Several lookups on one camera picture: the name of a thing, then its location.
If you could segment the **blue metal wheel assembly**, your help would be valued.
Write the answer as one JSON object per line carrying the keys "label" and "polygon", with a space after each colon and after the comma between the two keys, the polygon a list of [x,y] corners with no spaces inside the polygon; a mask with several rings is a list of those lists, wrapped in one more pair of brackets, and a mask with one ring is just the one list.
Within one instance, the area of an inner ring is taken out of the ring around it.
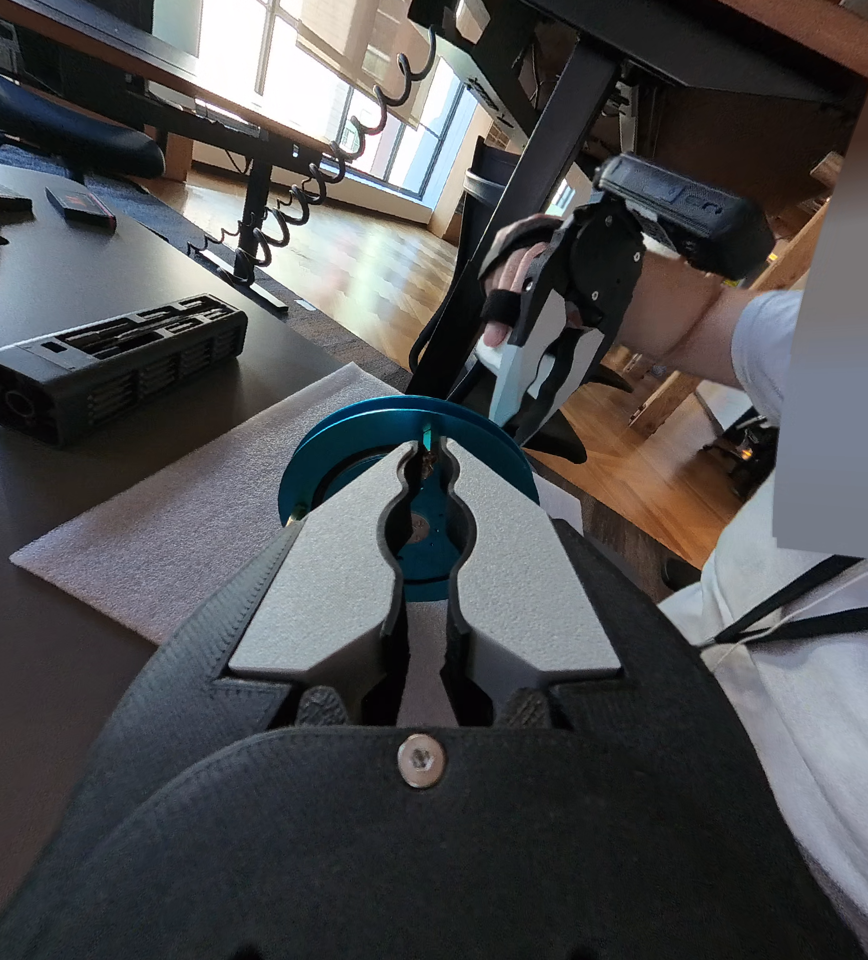
{"label": "blue metal wheel assembly", "polygon": [[[538,503],[534,474],[524,453],[499,426],[464,406],[420,395],[384,395],[339,409],[301,440],[282,476],[277,508],[282,524],[296,511],[306,514],[349,485],[384,456],[408,441],[428,453],[439,438],[468,452]],[[448,578],[461,551],[447,534],[446,480],[435,465],[412,500],[412,512],[427,521],[425,538],[395,552],[408,602],[447,598]]]}

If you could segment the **dark grey desk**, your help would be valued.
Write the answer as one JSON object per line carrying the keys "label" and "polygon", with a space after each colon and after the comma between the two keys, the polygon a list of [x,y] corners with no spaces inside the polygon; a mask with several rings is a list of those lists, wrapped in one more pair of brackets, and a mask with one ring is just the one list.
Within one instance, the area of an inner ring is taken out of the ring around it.
{"label": "dark grey desk", "polygon": [[14,566],[18,548],[198,449],[342,364],[153,233],[64,222],[56,177],[0,164],[32,199],[0,246],[0,344],[213,292],[244,308],[240,359],[76,447],[0,428],[0,908],[51,836],[90,744],[154,648]]}

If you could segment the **dark blue office chair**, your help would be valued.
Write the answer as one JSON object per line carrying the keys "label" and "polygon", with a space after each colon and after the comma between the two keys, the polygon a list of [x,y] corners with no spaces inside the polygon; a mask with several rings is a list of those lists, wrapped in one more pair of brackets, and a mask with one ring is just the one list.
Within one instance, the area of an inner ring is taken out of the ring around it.
{"label": "dark blue office chair", "polygon": [[5,145],[61,158],[78,182],[88,168],[144,179],[165,173],[164,153],[143,132],[72,111],[0,75],[0,148]]}

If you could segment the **black standing desk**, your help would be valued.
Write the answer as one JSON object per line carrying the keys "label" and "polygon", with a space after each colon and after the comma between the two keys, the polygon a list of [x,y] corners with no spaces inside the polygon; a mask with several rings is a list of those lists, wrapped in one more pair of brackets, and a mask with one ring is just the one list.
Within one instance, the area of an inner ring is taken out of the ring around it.
{"label": "black standing desk", "polygon": [[837,2],[485,2],[473,44],[448,30],[452,6],[409,17],[527,138],[490,232],[541,210],[573,162],[626,150],[782,212],[868,91],[868,19]]}

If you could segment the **person's right forearm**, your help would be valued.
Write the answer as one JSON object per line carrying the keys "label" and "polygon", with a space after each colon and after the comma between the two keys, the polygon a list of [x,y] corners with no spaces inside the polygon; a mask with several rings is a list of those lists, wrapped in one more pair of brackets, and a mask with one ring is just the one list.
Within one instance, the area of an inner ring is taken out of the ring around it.
{"label": "person's right forearm", "polygon": [[680,258],[648,251],[617,340],[672,371],[740,389],[732,337],[757,296],[726,286]]}

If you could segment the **wooden background desk black legs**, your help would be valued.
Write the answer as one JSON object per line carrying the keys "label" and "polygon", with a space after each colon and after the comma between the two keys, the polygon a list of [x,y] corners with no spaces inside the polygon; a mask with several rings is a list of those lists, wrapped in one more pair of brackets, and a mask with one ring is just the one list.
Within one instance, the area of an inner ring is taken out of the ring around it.
{"label": "wooden background desk black legs", "polygon": [[285,316],[288,306],[263,288],[262,267],[275,246],[285,246],[290,226],[277,234],[269,210],[272,172],[312,175],[320,192],[313,200],[294,193],[303,225],[309,205],[323,200],[320,172],[326,145],[296,133],[260,109],[223,93],[197,58],[155,37],[142,22],[142,2],[0,2],[0,75],[55,104],[152,138],[164,153],[174,138],[203,143],[248,162],[247,192],[232,234],[231,265],[212,248],[222,238],[206,236],[188,251],[217,266],[222,278]]}

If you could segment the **person's white shirt torso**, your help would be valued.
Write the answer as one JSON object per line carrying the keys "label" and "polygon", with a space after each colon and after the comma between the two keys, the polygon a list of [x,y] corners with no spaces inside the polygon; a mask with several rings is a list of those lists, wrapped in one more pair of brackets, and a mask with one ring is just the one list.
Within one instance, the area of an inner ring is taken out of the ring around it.
{"label": "person's white shirt torso", "polygon": [[[800,292],[755,298],[731,359],[753,406],[779,425]],[[778,547],[774,474],[720,535],[700,582],[659,608],[694,645],[826,559]],[[792,627],[868,607],[868,560],[763,619]],[[868,631],[792,642],[708,645],[702,654],[742,720],[777,803],[824,891],[868,954]]]}

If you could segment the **white foam mat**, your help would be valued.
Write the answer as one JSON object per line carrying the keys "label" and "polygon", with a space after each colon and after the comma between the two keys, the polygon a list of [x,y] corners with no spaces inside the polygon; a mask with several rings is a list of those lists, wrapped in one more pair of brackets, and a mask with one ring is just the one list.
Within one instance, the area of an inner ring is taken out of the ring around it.
{"label": "white foam mat", "polygon": [[[379,383],[355,366],[331,374],[122,494],[21,548],[11,561],[158,642],[104,731],[108,739],[240,741],[316,708],[354,722],[326,685],[239,678],[243,633],[310,512],[282,524],[278,491],[303,437]],[[443,470],[440,440],[419,481]]]}

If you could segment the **large window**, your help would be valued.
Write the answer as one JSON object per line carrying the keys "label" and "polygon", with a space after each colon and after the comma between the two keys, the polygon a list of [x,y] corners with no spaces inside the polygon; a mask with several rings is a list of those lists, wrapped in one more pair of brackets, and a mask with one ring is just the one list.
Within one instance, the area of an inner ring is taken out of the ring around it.
{"label": "large window", "polygon": [[[353,150],[353,118],[374,126],[375,85],[390,97],[403,89],[396,58],[425,65],[425,31],[401,1],[142,2],[152,34],[196,56],[209,78],[280,124]],[[366,140],[356,176],[435,207],[474,113],[451,67],[440,56],[404,106]]]}

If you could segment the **small black box red print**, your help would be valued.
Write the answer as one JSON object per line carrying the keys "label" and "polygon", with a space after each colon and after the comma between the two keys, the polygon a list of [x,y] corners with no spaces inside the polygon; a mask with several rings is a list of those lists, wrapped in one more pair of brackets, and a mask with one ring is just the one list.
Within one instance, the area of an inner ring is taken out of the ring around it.
{"label": "small black box red print", "polygon": [[87,224],[111,234],[116,232],[117,219],[113,211],[86,190],[45,187],[51,206],[70,223]]}

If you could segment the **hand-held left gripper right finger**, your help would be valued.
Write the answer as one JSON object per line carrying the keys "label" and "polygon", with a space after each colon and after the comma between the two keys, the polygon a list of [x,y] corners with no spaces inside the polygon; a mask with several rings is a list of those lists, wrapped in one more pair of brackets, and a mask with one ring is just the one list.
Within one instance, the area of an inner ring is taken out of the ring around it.
{"label": "hand-held left gripper right finger", "polygon": [[458,723],[489,726],[518,690],[617,679],[622,665],[554,523],[457,440],[440,440],[451,539],[443,686]]}

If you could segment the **black screwdriver bit case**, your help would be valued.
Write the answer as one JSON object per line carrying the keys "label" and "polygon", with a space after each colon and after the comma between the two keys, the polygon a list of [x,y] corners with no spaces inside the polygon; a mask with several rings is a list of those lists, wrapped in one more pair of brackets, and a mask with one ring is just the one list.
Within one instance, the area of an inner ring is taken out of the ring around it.
{"label": "black screwdriver bit case", "polygon": [[0,347],[0,426],[67,447],[238,356],[247,328],[199,294]]}

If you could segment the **person's right hand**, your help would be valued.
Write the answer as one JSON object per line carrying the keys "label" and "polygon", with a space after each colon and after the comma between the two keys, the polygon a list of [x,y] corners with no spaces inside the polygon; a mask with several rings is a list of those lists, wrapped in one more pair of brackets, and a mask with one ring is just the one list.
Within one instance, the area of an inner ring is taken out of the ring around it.
{"label": "person's right hand", "polygon": [[489,270],[483,270],[481,284],[485,294],[482,319],[486,326],[483,343],[499,347],[510,336],[516,322],[514,295],[520,295],[534,260],[547,249],[562,218],[536,213],[502,228],[495,237],[488,258]]}

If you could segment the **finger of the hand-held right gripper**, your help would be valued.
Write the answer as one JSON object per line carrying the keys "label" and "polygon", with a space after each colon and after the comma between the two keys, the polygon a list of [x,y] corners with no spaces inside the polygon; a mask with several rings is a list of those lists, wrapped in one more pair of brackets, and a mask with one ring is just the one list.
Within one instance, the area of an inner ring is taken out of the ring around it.
{"label": "finger of the hand-held right gripper", "polygon": [[541,357],[535,380],[526,390],[531,398],[516,429],[516,442],[525,445],[584,382],[610,346],[602,330],[565,328]]}
{"label": "finger of the hand-held right gripper", "polygon": [[567,325],[563,296],[549,295],[523,345],[510,337],[499,350],[490,419],[505,426],[527,395],[534,398],[521,426],[544,426],[569,396],[574,332]]}

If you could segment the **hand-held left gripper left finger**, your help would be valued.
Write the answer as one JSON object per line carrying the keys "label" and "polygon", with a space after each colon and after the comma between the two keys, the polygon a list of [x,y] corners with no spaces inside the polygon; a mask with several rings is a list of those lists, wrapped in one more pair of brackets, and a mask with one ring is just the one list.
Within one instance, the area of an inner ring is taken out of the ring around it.
{"label": "hand-held left gripper left finger", "polygon": [[419,450],[402,443],[295,524],[234,676],[330,686],[354,722],[395,724],[410,657],[397,555],[413,534]]}

